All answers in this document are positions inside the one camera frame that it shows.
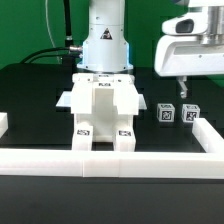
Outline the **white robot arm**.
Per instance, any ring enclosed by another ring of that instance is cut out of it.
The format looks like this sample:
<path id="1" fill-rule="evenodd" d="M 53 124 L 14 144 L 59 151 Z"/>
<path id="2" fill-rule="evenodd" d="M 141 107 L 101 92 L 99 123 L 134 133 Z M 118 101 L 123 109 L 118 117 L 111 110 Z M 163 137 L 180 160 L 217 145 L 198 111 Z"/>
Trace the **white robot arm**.
<path id="1" fill-rule="evenodd" d="M 185 97 L 189 76 L 224 75 L 224 0 L 172 2 L 188 12 L 162 24 L 154 69 L 161 77 L 176 77 Z M 80 69 L 117 73 L 132 68 L 124 39 L 124 7 L 125 0 L 90 0 Z"/>

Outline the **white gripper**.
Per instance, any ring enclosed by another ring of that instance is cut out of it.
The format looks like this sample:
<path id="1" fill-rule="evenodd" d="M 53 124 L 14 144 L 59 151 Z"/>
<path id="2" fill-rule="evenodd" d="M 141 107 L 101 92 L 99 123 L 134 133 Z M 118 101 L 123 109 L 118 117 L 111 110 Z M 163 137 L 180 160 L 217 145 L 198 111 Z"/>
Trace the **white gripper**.
<path id="1" fill-rule="evenodd" d="M 211 42 L 208 29 L 203 16 L 181 16 L 162 24 L 154 69 L 159 76 L 178 76 L 182 99 L 187 98 L 186 76 L 224 74 L 224 38 Z"/>

